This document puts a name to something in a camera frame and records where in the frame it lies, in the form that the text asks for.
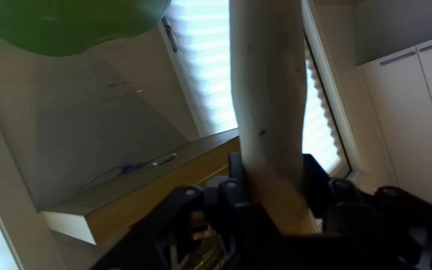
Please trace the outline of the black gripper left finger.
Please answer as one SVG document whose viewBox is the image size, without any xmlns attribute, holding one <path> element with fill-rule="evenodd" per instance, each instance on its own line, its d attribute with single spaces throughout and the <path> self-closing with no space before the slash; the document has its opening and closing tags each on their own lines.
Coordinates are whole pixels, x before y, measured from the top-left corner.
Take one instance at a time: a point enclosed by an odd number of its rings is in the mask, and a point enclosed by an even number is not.
<svg viewBox="0 0 432 270">
<path fill-rule="evenodd" d="M 217 186 L 223 219 L 239 234 L 248 234 L 254 202 L 245 189 L 245 172 L 239 153 L 227 156 L 227 174 Z"/>
</svg>

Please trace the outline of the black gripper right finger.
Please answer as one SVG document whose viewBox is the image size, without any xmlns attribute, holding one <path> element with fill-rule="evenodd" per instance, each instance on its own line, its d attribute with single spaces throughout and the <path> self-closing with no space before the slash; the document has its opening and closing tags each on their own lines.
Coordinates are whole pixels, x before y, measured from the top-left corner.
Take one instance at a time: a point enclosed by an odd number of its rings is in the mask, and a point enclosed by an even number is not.
<svg viewBox="0 0 432 270">
<path fill-rule="evenodd" d="M 358 204 L 361 195 L 346 178 L 332 178 L 311 154 L 302 156 L 302 195 L 323 232 L 335 229 L 335 208 Z"/>
</svg>

